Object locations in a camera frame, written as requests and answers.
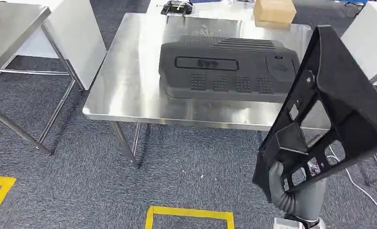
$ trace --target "black plastic cover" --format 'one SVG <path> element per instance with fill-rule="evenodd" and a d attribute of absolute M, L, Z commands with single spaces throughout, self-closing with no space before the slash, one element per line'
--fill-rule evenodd
<path fill-rule="evenodd" d="M 301 123 L 320 102 L 331 128 L 313 145 L 305 142 Z M 296 107 L 297 115 L 291 110 Z M 335 140 L 345 150 L 340 163 L 329 163 L 325 149 Z M 271 200 L 269 168 L 284 165 L 289 192 L 330 176 L 377 153 L 377 92 L 330 26 L 315 29 L 300 70 L 272 128 L 259 148 L 253 182 Z M 308 161 L 319 167 L 311 171 Z M 306 179 L 295 185 L 292 174 L 303 168 Z"/>
<path fill-rule="evenodd" d="M 298 67 L 277 41 L 182 36 L 162 45 L 159 74 L 175 98 L 282 103 Z"/>

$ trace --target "carpet floor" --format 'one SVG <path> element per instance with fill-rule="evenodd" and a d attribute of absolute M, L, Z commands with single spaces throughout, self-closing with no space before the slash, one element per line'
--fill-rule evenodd
<path fill-rule="evenodd" d="M 356 7 L 328 0 L 295 0 L 294 23 L 332 24 L 341 35 Z M 91 0 L 106 47 L 127 12 L 145 12 L 149 0 Z M 62 69 L 54 59 L 17 57 L 13 68 Z M 66 90 L 67 77 L 5 73 L 0 109 L 34 137 Z M 133 169 L 108 122 L 86 119 L 88 92 L 73 89 L 45 143 L 43 156 L 0 123 L 0 176 L 17 181 L 0 206 L 0 228 L 143 228 L 149 206 L 233 212 L 235 228 L 269 229 L 283 215 L 251 183 L 257 148 L 266 132 L 145 124 Z M 135 125 L 121 123 L 129 141 Z M 350 168 L 377 200 L 371 159 Z M 340 172 L 328 180 L 321 217 L 328 228 L 377 229 L 377 207 Z M 217 219 L 155 215 L 153 228 L 225 228 Z"/>

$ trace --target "white panel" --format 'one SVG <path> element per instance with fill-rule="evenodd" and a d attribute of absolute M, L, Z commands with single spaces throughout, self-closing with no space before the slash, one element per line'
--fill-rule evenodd
<path fill-rule="evenodd" d="M 85 89 L 106 55 L 106 49 L 89 0 L 64 0 L 49 16 L 47 27 L 71 62 Z"/>
<path fill-rule="evenodd" d="M 37 29 L 17 50 L 16 55 L 58 58 L 41 29 Z"/>
<path fill-rule="evenodd" d="M 367 3 L 342 41 L 366 76 L 373 78 L 377 74 L 377 2 Z"/>
<path fill-rule="evenodd" d="M 106 49 L 89 0 L 8 0 L 13 3 L 48 6 L 46 20 L 57 45 L 69 60 L 85 89 L 105 57 Z M 16 55 L 57 58 L 41 29 L 19 48 Z"/>

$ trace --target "black plastic bracket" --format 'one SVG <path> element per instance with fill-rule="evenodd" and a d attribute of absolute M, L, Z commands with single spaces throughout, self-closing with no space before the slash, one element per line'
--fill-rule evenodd
<path fill-rule="evenodd" d="M 301 123 L 320 101 L 330 129 L 312 146 Z M 329 164 L 325 149 L 338 140 L 345 158 Z M 259 148 L 253 183 L 271 201 L 268 172 L 275 161 L 284 165 L 283 180 L 295 192 L 377 153 L 377 92 L 330 26 L 318 26 L 301 67 L 267 137 Z M 319 169 L 311 171 L 308 161 Z M 304 168 L 305 181 L 294 185 L 292 174 Z"/>
<path fill-rule="evenodd" d="M 179 1 L 171 0 L 168 1 L 164 6 L 160 14 L 167 15 L 168 13 L 179 13 L 183 16 L 186 14 L 191 14 L 193 11 L 193 3 L 191 1 Z"/>

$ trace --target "mounting hole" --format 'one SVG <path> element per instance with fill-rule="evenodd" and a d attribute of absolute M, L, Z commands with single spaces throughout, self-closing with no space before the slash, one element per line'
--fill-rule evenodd
<path fill-rule="evenodd" d="M 308 161 L 308 167 L 311 176 L 313 177 L 321 173 L 321 168 L 318 166 L 318 162 L 315 157 Z"/>
<path fill-rule="evenodd" d="M 297 117 L 297 115 L 298 115 L 297 106 L 295 104 L 293 104 L 293 106 L 291 107 L 291 110 L 290 110 L 290 117 L 294 121 L 295 118 Z"/>
<path fill-rule="evenodd" d="M 311 127 L 319 126 L 320 131 L 308 130 Z M 312 109 L 308 112 L 306 117 L 301 122 L 302 132 L 304 134 L 306 145 L 311 148 L 323 137 L 331 128 L 332 123 L 326 110 L 320 100 L 317 100 Z"/>
<path fill-rule="evenodd" d="M 287 179 L 284 179 L 283 186 L 284 186 L 284 191 L 288 191 L 290 189 Z"/>
<path fill-rule="evenodd" d="M 343 161 L 345 158 L 346 158 L 346 154 L 345 154 L 345 149 L 343 148 L 343 145 L 342 143 L 339 141 L 339 140 L 335 140 L 334 142 L 332 142 L 330 144 L 333 152 L 336 154 L 337 158 L 340 160 L 340 161 Z M 325 153 L 326 155 L 333 155 L 332 151 L 330 150 L 329 146 L 326 147 L 325 149 Z M 336 165 L 337 163 L 339 163 L 336 159 L 334 158 L 328 158 L 328 163 L 331 165 L 331 166 L 334 166 Z"/>
<path fill-rule="evenodd" d="M 297 169 L 292 175 L 291 175 L 291 181 L 293 182 L 294 186 L 297 186 L 304 182 L 306 180 L 306 175 L 304 168 Z"/>

